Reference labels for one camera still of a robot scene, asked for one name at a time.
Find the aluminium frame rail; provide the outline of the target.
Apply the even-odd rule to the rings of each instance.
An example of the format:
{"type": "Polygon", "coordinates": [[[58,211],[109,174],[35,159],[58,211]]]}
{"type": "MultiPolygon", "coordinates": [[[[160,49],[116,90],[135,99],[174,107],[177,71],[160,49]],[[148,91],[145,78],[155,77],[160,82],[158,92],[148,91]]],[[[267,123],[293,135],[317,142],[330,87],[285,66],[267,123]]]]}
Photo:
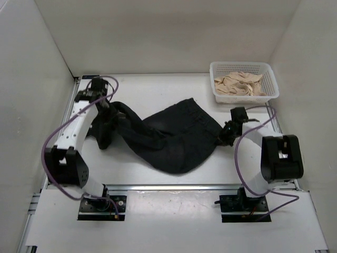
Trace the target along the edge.
{"type": "MultiPolygon", "coordinates": [[[[276,109],[272,106],[271,102],[267,102],[265,104],[267,107],[267,111],[270,117],[274,116],[274,118],[271,120],[271,125],[273,127],[273,130],[275,130],[278,133],[282,133],[280,124],[278,122],[277,116],[276,116],[276,109]]],[[[305,191],[300,187],[300,184],[297,179],[294,179],[291,181],[292,184],[294,184],[295,190],[298,192],[307,192],[310,193],[309,191],[305,191]]],[[[328,249],[316,249],[314,251],[315,253],[329,253],[330,251],[328,249]]]]}
{"type": "MultiPolygon", "coordinates": [[[[73,79],[74,79],[74,82],[72,84],[72,91],[71,91],[70,96],[68,97],[67,106],[66,106],[63,118],[62,118],[62,124],[65,123],[70,118],[70,114],[71,114],[70,110],[73,104],[75,92],[78,90],[81,77],[76,76],[73,79]]],[[[29,234],[32,222],[33,222],[34,215],[35,215],[35,210],[39,202],[39,197],[41,195],[42,190],[47,189],[48,186],[49,186],[49,181],[48,181],[47,176],[44,174],[41,187],[39,188],[37,192],[34,192],[32,195],[31,202],[29,204],[29,208],[27,212],[27,219],[25,222],[24,230],[22,232],[16,252],[36,252],[37,250],[37,246],[32,246],[32,245],[27,246],[26,242],[27,242],[27,237],[28,237],[28,234],[29,234]]]]}
{"type": "Polygon", "coordinates": [[[110,191],[236,190],[240,184],[107,184],[110,191]]]}

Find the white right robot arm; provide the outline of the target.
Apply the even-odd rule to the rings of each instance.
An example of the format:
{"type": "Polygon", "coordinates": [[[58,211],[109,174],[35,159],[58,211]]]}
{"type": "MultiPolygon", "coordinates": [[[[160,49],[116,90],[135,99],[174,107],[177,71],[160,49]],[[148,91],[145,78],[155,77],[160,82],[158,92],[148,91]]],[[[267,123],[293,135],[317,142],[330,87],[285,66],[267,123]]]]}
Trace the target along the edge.
{"type": "Polygon", "coordinates": [[[235,146],[234,164],[244,189],[244,193],[236,198],[241,210],[250,210],[256,203],[255,198],[263,197],[277,186],[304,175],[298,137],[277,133],[256,119],[226,122],[218,140],[221,145],[235,146]],[[239,144],[244,138],[261,148],[260,171],[247,182],[243,179],[238,161],[239,144]]]}

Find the white plastic basket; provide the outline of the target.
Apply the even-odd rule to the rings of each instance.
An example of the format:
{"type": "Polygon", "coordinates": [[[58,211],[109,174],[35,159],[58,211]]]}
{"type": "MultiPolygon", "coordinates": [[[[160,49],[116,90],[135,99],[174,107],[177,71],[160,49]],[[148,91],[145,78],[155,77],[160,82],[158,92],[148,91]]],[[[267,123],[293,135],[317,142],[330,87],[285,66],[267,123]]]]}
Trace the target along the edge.
{"type": "Polygon", "coordinates": [[[217,103],[261,104],[280,95],[271,67],[263,62],[212,62],[210,80],[217,103]]]}

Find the beige trousers in basket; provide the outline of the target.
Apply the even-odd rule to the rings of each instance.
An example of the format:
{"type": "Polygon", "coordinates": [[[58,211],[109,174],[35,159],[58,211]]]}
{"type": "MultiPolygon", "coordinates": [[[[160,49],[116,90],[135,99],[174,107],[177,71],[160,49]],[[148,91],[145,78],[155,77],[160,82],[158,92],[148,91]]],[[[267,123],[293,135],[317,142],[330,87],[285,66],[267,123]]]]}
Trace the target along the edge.
{"type": "Polygon", "coordinates": [[[215,91],[220,95],[266,96],[262,91],[262,77],[247,72],[231,72],[214,79],[215,91]]]}

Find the aluminium front frame rail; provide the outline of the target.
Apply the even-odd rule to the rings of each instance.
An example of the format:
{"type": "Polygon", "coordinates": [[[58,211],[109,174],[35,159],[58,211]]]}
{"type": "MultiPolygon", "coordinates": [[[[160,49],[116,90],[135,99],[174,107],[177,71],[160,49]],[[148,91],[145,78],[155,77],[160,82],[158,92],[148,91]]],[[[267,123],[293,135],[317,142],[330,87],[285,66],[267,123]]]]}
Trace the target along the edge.
{"type": "Polygon", "coordinates": [[[236,190],[240,184],[107,184],[110,191],[236,190]]]}

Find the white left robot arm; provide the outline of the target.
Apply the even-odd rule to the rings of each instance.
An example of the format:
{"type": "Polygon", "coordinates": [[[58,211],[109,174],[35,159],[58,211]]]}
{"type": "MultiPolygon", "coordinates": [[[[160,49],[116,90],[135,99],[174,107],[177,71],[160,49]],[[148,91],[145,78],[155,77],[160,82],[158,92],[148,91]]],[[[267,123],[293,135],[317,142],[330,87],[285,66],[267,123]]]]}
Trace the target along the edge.
{"type": "Polygon", "coordinates": [[[104,194],[105,185],[95,180],[82,158],[82,147],[95,120],[111,112],[108,100],[117,89],[108,94],[100,91],[79,91],[75,97],[71,117],[47,137],[41,150],[41,162],[47,178],[63,195],[74,201],[92,198],[99,211],[110,206],[110,197],[104,194]]]}

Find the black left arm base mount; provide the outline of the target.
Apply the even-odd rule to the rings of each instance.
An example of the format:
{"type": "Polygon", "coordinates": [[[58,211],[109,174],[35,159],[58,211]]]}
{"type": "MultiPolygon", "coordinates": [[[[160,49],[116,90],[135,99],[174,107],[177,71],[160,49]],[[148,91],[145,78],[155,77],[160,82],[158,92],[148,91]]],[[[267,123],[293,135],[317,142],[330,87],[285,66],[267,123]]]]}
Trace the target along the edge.
{"type": "Polygon", "coordinates": [[[78,210],[79,221],[124,221],[127,206],[126,194],[110,194],[108,200],[83,198],[78,210]]]}

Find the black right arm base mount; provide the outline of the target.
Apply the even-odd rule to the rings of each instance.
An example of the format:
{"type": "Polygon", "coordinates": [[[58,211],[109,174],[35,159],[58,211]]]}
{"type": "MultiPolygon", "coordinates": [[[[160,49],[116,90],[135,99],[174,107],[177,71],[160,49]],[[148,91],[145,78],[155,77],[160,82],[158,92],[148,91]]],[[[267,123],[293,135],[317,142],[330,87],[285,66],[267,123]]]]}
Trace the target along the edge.
{"type": "Polygon", "coordinates": [[[271,222],[266,197],[248,198],[237,195],[220,195],[214,202],[220,206],[222,223],[271,222]]]}

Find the aluminium left frame rail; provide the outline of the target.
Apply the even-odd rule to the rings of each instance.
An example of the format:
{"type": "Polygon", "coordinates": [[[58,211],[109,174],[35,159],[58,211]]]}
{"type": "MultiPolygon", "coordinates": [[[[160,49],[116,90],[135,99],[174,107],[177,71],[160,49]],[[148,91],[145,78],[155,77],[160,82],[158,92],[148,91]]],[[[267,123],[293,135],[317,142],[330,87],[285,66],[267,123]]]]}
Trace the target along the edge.
{"type": "MultiPolygon", "coordinates": [[[[81,77],[76,76],[73,79],[74,79],[74,82],[72,84],[72,91],[71,91],[70,96],[68,97],[67,106],[66,106],[63,118],[62,118],[62,124],[65,123],[70,118],[70,114],[71,114],[70,110],[73,104],[75,92],[78,90],[81,77]]],[[[36,252],[37,250],[37,246],[32,246],[32,245],[27,246],[26,242],[27,242],[27,237],[28,237],[28,234],[29,234],[32,222],[33,222],[34,215],[35,215],[35,210],[39,202],[39,197],[41,195],[42,190],[47,189],[48,186],[49,186],[49,181],[48,181],[47,176],[44,174],[41,187],[39,188],[37,192],[34,192],[32,195],[31,202],[29,204],[29,208],[27,212],[27,219],[25,222],[24,230],[22,232],[16,252],[36,252]]]]}

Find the aluminium right frame rail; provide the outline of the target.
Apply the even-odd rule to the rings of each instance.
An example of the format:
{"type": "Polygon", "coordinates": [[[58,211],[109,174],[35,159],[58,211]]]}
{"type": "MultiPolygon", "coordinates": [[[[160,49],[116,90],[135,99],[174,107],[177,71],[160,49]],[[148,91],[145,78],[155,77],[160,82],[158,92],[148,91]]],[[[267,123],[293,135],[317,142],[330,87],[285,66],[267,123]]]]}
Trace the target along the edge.
{"type": "MultiPolygon", "coordinates": [[[[273,127],[273,130],[275,130],[278,133],[282,133],[280,124],[278,122],[277,116],[276,116],[276,109],[272,106],[271,102],[267,102],[265,104],[267,107],[267,111],[270,117],[274,116],[274,118],[271,120],[271,125],[273,127]]],[[[309,191],[305,191],[300,187],[300,184],[297,179],[294,179],[291,181],[292,184],[294,184],[295,190],[298,192],[307,192],[310,193],[309,191]]],[[[328,249],[316,249],[314,251],[315,253],[329,253],[330,251],[328,249]]]]}

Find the black trousers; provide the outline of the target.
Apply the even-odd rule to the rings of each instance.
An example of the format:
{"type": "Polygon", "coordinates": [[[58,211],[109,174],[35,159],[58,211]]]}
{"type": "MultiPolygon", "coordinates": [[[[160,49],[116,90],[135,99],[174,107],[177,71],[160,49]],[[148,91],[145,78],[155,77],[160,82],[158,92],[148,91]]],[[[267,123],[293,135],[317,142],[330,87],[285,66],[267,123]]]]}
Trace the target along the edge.
{"type": "Polygon", "coordinates": [[[101,122],[98,116],[87,136],[101,150],[119,134],[128,147],[157,170],[184,174],[202,164],[218,146],[222,127],[193,98],[141,119],[122,102],[112,102],[101,122]]]}

